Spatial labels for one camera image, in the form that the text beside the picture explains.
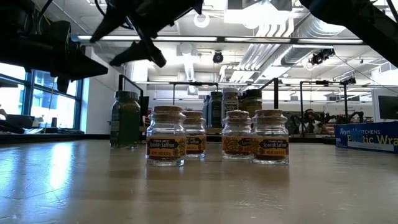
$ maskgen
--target reynolds kitchens box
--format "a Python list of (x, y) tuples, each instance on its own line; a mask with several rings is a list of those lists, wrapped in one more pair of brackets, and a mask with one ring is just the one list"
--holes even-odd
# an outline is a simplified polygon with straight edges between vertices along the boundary
[(398, 153), (398, 122), (339, 124), (336, 146)]

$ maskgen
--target ceiling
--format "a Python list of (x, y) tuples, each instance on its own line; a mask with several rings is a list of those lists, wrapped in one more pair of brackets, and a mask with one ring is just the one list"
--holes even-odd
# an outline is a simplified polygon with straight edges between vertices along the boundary
[[(72, 23), (72, 33), (80, 35), (90, 35), (94, 32), (97, 25), (102, 20), (102, 15), (95, 6), (88, 3), (91, 0), (54, 0), (49, 6), (45, 15), (51, 20), (67, 20)], [(47, 0), (37, 0), (41, 8)], [(259, 31), (258, 28), (248, 29), (242, 24), (229, 24), (224, 22), (224, 10), (226, 0), (205, 0), (204, 12), (209, 15), (210, 23), (205, 28), (199, 28), (194, 23), (195, 12), (190, 12), (180, 18), (173, 27), (166, 27), (159, 35), (212, 35), (212, 36), (254, 36)], [(376, 4), (383, 5), (384, 2), (378, 1)], [(291, 12), (294, 18), (294, 29), (300, 27), (301, 22), (307, 19), (306, 9), (296, 9)], [(123, 28), (116, 29), (112, 35), (135, 35), (134, 31)], [(340, 32), (336, 38), (356, 38), (350, 31)], [(158, 42), (155, 45), (163, 52), (175, 52), (179, 43)], [(94, 45), (96, 53), (104, 60), (109, 61), (116, 54), (122, 52), (131, 45), (130, 42), (99, 42)], [(220, 79), (220, 68), (222, 65), (212, 62), (213, 54), (216, 50), (222, 51), (224, 63), (239, 63), (249, 48), (249, 44), (222, 44), (222, 43), (196, 43), (200, 59), (195, 61), (193, 68), (198, 75), (197, 81)], [(370, 70), (377, 67), (377, 63), (382, 57), (367, 46), (343, 46), (336, 45), (335, 52), (339, 57), (331, 57), (323, 64), (315, 68), (306, 68), (305, 59), (303, 63), (298, 63), (294, 68), (286, 72), (288, 79), (311, 80), (327, 79), (332, 80), (341, 74), (352, 70), (351, 67), (359, 68), (364, 75), (369, 75)], [(169, 63), (164, 68), (158, 68), (148, 63), (148, 80), (167, 81), (173, 77), (178, 77), (178, 73), (184, 72), (182, 62)], [(356, 76), (357, 83), (369, 83), (369, 79), (363, 75)]]

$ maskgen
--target spanish saffron label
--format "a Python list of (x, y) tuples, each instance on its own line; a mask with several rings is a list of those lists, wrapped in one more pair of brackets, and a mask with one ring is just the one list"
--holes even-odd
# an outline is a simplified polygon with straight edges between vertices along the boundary
[(251, 140), (250, 137), (223, 136), (223, 151), (226, 153), (251, 153), (253, 147)]
[(206, 136), (187, 136), (187, 153), (206, 150)]
[(288, 138), (253, 138), (252, 152), (255, 156), (288, 156)]
[(186, 154), (184, 138), (147, 137), (147, 155), (151, 157), (182, 157)]

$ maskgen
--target black metal frame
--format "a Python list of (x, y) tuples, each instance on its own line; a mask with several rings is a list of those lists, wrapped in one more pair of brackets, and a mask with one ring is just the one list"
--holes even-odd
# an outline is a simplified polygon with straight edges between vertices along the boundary
[(203, 85), (213, 86), (213, 85), (215, 85), (215, 86), (217, 87), (217, 91), (218, 91), (218, 83), (207, 83), (207, 82), (170, 82), (170, 84), (173, 85), (173, 105), (175, 105), (175, 86), (176, 86), (176, 85), (191, 85), (191, 86), (203, 86)]
[(273, 78), (269, 80), (266, 84), (264, 84), (260, 90), (269, 86), (271, 83), (274, 83), (274, 109), (279, 109), (279, 79)]
[(123, 81), (126, 80), (128, 83), (132, 84), (134, 87), (136, 87), (139, 90), (139, 105), (141, 107), (141, 115), (139, 117), (140, 124), (142, 123), (142, 117), (147, 113), (146, 111), (143, 111), (143, 104), (144, 104), (144, 90), (140, 88), (136, 83), (131, 81), (127, 76), (120, 74), (119, 75), (119, 85), (118, 85), (118, 91), (123, 91), (126, 87), (126, 83)]
[(35, 71), (30, 70), (26, 71), (25, 80), (20, 80), (18, 78), (10, 77), (8, 75), (0, 74), (0, 79), (6, 79), (16, 84), (24, 85), (24, 101), (22, 103), (22, 111), (21, 114), (30, 115), (32, 111), (32, 102), (33, 102), (33, 91), (35, 89), (45, 91), (47, 93), (53, 92), (53, 94), (64, 96), (67, 98), (71, 98), (75, 100), (75, 116), (73, 119), (73, 128), (80, 128), (80, 115), (81, 115), (81, 96), (83, 93), (83, 80), (77, 80), (76, 84), (76, 96), (72, 96), (66, 93), (62, 93), (58, 90), (52, 90), (49, 87), (35, 84)]
[(308, 84), (315, 84), (315, 85), (323, 85), (323, 87), (330, 87), (330, 88), (335, 88), (336, 86), (329, 86), (329, 84), (339, 84), (342, 85), (344, 88), (344, 109), (345, 109), (345, 120), (346, 123), (348, 123), (348, 104), (347, 104), (347, 84), (345, 83), (341, 83), (341, 82), (329, 82), (327, 80), (321, 80), (321, 81), (301, 81), (300, 82), (300, 108), (301, 108), (301, 133), (302, 136), (304, 137), (305, 133), (304, 133), (304, 105), (303, 105), (303, 84), (304, 83), (308, 83)]

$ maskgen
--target table surface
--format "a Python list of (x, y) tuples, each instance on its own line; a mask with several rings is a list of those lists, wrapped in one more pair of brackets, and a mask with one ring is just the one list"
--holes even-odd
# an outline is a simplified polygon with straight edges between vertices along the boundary
[(0, 148), (0, 223), (398, 223), (398, 157), (291, 144), (289, 166), (147, 167), (107, 141)]

